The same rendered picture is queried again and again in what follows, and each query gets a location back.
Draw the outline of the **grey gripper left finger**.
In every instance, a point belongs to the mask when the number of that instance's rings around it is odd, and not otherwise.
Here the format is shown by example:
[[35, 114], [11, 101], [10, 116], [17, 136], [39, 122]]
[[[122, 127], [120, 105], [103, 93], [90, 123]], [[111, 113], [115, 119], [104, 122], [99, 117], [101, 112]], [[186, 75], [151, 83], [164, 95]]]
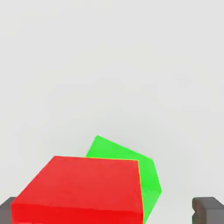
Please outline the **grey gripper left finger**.
[[11, 203], [16, 197], [9, 197], [0, 205], [0, 224], [11, 224]]

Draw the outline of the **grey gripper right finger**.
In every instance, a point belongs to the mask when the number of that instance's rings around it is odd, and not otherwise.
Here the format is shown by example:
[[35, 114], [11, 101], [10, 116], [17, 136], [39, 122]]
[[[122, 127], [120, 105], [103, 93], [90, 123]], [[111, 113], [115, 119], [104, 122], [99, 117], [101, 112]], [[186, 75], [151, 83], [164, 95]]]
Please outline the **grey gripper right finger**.
[[192, 224], [224, 224], [224, 205], [214, 197], [192, 199]]

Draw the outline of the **small green cube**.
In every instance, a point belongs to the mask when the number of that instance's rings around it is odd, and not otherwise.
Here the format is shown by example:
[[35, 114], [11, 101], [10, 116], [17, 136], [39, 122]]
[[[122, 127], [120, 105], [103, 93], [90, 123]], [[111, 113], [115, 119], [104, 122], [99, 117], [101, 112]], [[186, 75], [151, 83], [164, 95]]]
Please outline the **small green cube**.
[[95, 137], [86, 157], [138, 161], [143, 198], [143, 224], [146, 224], [162, 193], [154, 161], [145, 155], [139, 154], [101, 136]]

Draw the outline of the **small red cube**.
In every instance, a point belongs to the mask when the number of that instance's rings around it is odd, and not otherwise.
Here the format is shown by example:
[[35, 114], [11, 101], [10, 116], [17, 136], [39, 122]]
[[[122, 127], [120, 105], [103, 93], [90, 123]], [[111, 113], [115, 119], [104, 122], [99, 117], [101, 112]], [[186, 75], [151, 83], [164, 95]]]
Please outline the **small red cube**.
[[139, 163], [53, 157], [11, 204], [12, 224], [143, 224]]

